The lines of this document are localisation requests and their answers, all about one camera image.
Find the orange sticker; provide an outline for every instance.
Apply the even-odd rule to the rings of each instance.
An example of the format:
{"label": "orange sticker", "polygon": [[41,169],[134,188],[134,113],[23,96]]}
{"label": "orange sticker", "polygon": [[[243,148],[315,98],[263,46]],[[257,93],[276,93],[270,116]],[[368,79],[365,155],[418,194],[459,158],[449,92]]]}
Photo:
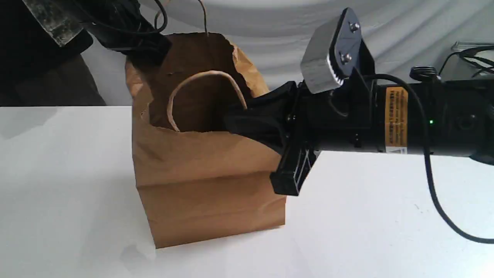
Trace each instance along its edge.
{"label": "orange sticker", "polygon": [[408,92],[402,87],[386,88],[384,137],[387,153],[407,154]]}

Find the yellow label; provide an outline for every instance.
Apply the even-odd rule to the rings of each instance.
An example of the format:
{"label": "yellow label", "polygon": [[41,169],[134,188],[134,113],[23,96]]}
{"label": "yellow label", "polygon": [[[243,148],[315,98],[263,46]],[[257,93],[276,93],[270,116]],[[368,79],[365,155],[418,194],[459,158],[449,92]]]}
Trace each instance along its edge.
{"label": "yellow label", "polygon": [[385,109],[386,152],[407,154],[408,92],[402,87],[388,87]]}

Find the white table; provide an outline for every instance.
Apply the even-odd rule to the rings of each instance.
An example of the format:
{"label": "white table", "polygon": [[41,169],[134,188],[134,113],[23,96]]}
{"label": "white table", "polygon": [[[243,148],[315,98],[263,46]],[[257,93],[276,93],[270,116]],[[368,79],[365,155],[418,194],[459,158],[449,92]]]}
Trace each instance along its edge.
{"label": "white table", "polygon": [[[130,107],[0,108],[0,277],[491,278],[420,156],[323,153],[281,229],[155,251],[134,187]],[[494,236],[494,167],[433,159],[466,231]]]}

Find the brown paper bag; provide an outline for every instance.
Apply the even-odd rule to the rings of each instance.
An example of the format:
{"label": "brown paper bag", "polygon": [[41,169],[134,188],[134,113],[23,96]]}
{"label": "brown paper bag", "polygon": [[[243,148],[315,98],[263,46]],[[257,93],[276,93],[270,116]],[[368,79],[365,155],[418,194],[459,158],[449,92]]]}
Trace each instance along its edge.
{"label": "brown paper bag", "polygon": [[[269,91],[262,76],[220,34],[169,39],[173,46],[159,69],[136,79],[126,67],[128,80],[143,80],[141,88],[128,84],[138,90],[131,89],[132,153],[156,247],[284,225],[286,198],[274,194],[269,181],[279,154],[222,127],[222,114],[238,94],[242,99]],[[177,89],[209,70],[230,77],[207,75]]]}

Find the white fabric backdrop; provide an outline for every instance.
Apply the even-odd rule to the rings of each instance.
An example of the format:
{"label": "white fabric backdrop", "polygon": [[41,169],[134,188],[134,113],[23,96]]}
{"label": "white fabric backdrop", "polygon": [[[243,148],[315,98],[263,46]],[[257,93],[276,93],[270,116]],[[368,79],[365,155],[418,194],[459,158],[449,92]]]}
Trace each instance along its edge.
{"label": "white fabric backdrop", "polygon": [[[150,21],[158,10],[141,0]],[[456,41],[494,41],[494,0],[204,0],[208,30],[244,50],[270,88],[302,79],[299,63],[315,28],[349,6],[363,26],[376,71],[407,79],[414,65],[440,66]],[[172,0],[167,33],[203,31],[197,0]],[[124,94],[123,57],[101,46],[84,53],[109,104],[130,104]]]}

